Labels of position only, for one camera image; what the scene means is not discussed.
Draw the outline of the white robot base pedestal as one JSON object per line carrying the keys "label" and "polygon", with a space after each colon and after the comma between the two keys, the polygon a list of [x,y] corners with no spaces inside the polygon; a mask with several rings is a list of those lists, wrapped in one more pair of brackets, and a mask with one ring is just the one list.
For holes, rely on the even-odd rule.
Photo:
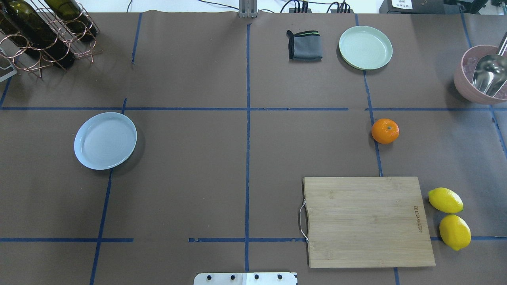
{"label": "white robot base pedestal", "polygon": [[197,274],[194,285],[297,285],[293,272],[228,272]]}

